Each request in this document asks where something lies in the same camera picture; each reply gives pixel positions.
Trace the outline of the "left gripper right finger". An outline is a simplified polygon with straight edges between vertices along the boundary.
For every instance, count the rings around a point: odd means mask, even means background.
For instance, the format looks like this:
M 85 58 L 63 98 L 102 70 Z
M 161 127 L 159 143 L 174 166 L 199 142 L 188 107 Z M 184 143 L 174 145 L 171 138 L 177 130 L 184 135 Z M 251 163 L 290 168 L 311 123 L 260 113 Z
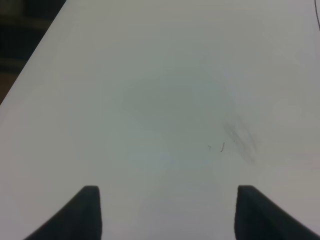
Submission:
M 251 185 L 240 185 L 237 188 L 234 234 L 236 240 L 320 238 Z

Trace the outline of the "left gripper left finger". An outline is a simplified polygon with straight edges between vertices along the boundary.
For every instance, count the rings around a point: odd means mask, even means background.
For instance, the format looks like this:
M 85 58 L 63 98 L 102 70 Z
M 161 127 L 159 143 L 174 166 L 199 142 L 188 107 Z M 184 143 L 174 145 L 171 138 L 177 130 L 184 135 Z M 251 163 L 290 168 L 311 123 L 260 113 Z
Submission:
M 101 198 L 98 186 L 84 186 L 27 240 L 100 240 Z

